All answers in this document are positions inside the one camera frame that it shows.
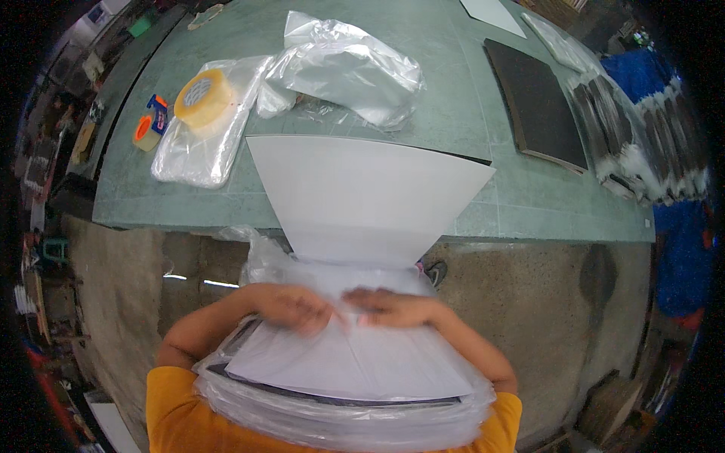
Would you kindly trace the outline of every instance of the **clear tape roll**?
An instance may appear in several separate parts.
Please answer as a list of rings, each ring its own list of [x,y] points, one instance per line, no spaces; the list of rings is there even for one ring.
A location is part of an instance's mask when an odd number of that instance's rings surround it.
[[[161,134],[151,129],[151,123],[150,115],[141,117],[133,135],[133,144],[146,152],[151,151],[161,140]]]
[[[218,68],[206,70],[181,89],[174,115],[190,128],[200,129],[216,123],[230,109],[233,98],[234,91],[224,73]]]
[[[200,128],[189,127],[189,130],[193,132],[197,138],[202,140],[221,134],[225,130],[229,129],[229,125],[236,114],[236,107],[236,104],[229,103],[212,122]]]

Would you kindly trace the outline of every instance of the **white sheet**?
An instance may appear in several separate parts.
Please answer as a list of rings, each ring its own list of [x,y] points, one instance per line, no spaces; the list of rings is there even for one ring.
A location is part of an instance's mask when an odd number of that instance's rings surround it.
[[[413,265],[496,171],[435,151],[355,138],[246,141],[292,249],[327,262]]]
[[[521,30],[521,26],[499,0],[460,0],[460,2],[473,19],[510,31],[526,39],[526,34]]]
[[[470,394],[457,352],[430,328],[344,333],[332,321],[314,338],[262,323],[227,365],[250,381],[362,401],[420,401]]]

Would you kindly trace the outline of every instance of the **person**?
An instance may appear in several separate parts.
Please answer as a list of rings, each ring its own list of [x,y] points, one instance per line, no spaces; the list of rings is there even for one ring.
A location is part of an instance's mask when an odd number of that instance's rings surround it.
[[[62,125],[72,123],[74,113],[75,104],[71,95],[66,91],[56,93],[43,115],[41,135],[44,138],[58,138]]]
[[[438,299],[357,288],[344,295],[352,305],[369,309],[358,325],[411,328],[430,325],[453,348],[492,382],[497,401],[472,443],[449,452],[506,452],[514,450],[521,418],[521,400],[511,365],[495,346],[483,339]],[[216,350],[239,322],[252,313],[301,336],[314,336],[332,318],[344,318],[304,286],[253,283],[180,319],[164,337],[157,367],[147,376],[146,424],[149,446],[157,452],[314,452],[248,428],[214,413],[195,394],[196,362]]]

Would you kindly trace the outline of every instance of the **plastic sheet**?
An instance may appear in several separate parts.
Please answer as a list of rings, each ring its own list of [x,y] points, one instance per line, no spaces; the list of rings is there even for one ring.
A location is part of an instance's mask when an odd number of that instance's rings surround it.
[[[653,154],[645,121],[606,74],[567,82],[575,118],[600,182],[612,192],[649,202],[667,197],[667,173]]]
[[[570,46],[571,51],[579,56],[579,59],[584,66],[587,68],[588,74],[605,74],[606,71],[598,59],[591,53],[591,51],[584,50],[584,45],[576,39],[569,36],[566,43]]]
[[[257,98],[257,114],[268,119],[284,110],[290,110],[288,115],[305,120],[344,125],[348,128],[362,127],[381,130],[347,107],[292,90],[275,90],[266,82],[262,82],[260,95]]]
[[[365,31],[290,11],[284,46],[257,105],[262,117],[288,109],[298,91],[349,107],[382,130],[399,130],[425,88],[420,65]]]
[[[539,36],[542,43],[549,49],[549,52],[551,52],[551,55],[556,61],[582,74],[589,70],[587,59],[582,59],[580,52],[575,50],[571,44],[564,41],[564,38],[561,37],[554,27],[526,12],[522,12],[521,17]]]
[[[254,105],[262,77],[274,57],[218,60],[202,66],[199,73],[218,68],[232,90],[232,102],[212,123],[192,128],[174,117],[159,142],[151,166],[160,181],[219,188],[229,178],[239,141]]]
[[[295,260],[274,240],[263,238],[250,227],[226,228],[219,237],[251,242],[240,285],[260,281],[304,283],[331,297],[339,295],[345,287],[341,283],[342,274],[349,278],[350,272],[343,266],[334,266],[337,269],[329,272],[331,265]],[[353,278],[369,286],[382,284],[413,294],[433,291],[427,278],[421,278],[417,269],[359,269],[353,274]],[[347,400],[290,394],[279,388],[235,380],[223,371],[223,367],[253,334],[247,327],[250,322],[258,323],[245,320],[216,352],[196,365],[194,370],[199,374],[196,388],[214,411],[233,422],[294,444],[353,452],[419,452],[452,448],[470,443],[479,435],[479,425],[495,400],[491,383],[457,353],[445,357],[444,362],[459,361],[463,376],[473,391],[436,402],[350,404]],[[443,359],[437,354],[432,354],[429,360],[435,363],[436,357]]]
[[[679,81],[673,78],[664,91],[646,96],[636,107],[645,119],[653,153],[666,174],[668,194],[675,201],[704,198],[708,188],[707,153]]]

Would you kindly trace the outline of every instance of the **green stool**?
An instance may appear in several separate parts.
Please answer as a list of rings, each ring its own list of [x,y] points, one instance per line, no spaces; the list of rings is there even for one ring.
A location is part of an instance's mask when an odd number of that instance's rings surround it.
[[[62,264],[70,264],[65,257],[65,251],[68,248],[68,240],[66,238],[47,238],[43,240],[43,258],[51,261],[60,262]]]

